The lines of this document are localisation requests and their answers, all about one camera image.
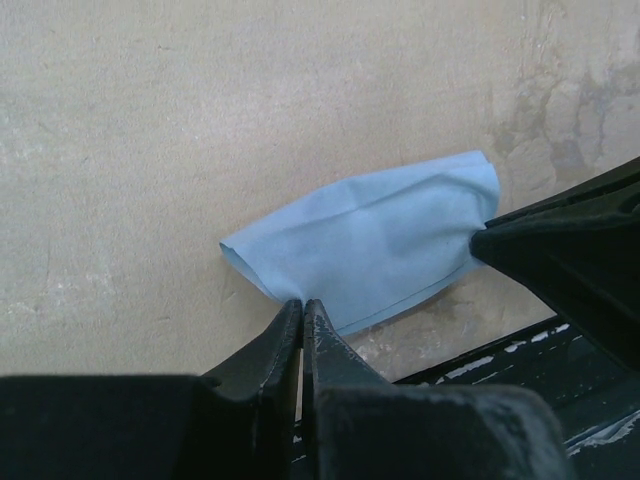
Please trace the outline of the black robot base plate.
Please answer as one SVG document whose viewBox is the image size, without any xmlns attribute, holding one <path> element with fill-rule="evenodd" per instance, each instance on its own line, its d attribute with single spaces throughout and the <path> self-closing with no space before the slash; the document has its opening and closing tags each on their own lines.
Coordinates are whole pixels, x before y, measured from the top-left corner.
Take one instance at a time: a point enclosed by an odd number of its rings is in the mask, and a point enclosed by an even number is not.
<svg viewBox="0 0 640 480">
<path fill-rule="evenodd" d="M 593 468 L 639 465 L 639 375 L 619 366 L 559 316 L 397 385 L 508 384 L 539 394 L 560 420 L 570 457 Z"/>
</svg>

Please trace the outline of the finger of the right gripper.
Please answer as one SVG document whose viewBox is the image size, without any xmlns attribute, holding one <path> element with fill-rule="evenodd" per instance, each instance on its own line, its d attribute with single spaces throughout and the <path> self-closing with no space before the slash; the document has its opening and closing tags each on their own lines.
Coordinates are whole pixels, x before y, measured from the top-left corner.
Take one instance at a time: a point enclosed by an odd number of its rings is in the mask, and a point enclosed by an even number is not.
<svg viewBox="0 0 640 480">
<path fill-rule="evenodd" d="M 538 202 L 489 222 L 470 248 L 617 363 L 638 369 L 638 190 Z"/>
<path fill-rule="evenodd" d="M 566 207 L 636 186 L 639 184 L 639 163 L 640 158 L 637 157 L 550 198 L 496 217 L 488 221 L 486 227 L 497 227 L 526 215 Z"/>
</svg>

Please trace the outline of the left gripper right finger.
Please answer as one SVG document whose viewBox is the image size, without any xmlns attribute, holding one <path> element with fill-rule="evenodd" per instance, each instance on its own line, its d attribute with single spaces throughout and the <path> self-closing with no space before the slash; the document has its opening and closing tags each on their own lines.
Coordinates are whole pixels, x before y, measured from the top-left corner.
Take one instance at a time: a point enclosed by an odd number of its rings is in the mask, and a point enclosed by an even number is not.
<svg viewBox="0 0 640 480">
<path fill-rule="evenodd" d="M 549 406 L 510 385 L 395 385 L 304 312 L 302 426 L 316 479 L 573 479 Z"/>
</svg>

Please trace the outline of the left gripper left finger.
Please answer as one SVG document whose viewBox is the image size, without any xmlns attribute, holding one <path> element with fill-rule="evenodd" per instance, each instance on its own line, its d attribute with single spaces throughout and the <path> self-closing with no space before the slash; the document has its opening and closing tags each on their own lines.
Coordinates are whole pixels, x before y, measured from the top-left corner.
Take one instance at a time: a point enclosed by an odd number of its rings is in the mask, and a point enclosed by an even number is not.
<svg viewBox="0 0 640 480">
<path fill-rule="evenodd" d="M 302 305 L 203 375 L 5 376 L 5 479 L 285 479 Z"/>
</svg>

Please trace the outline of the light blue cleaning cloth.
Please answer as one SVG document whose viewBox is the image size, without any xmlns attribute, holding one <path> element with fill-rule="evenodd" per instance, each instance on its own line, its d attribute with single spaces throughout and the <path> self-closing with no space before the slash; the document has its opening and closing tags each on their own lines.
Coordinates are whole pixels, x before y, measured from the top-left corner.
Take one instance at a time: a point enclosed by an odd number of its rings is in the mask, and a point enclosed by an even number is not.
<svg viewBox="0 0 640 480">
<path fill-rule="evenodd" d="M 480 151 L 353 176 L 224 239 L 229 264 L 269 298 L 320 300 L 349 335 L 399 315 L 474 270 L 472 236 L 500 199 Z"/>
</svg>

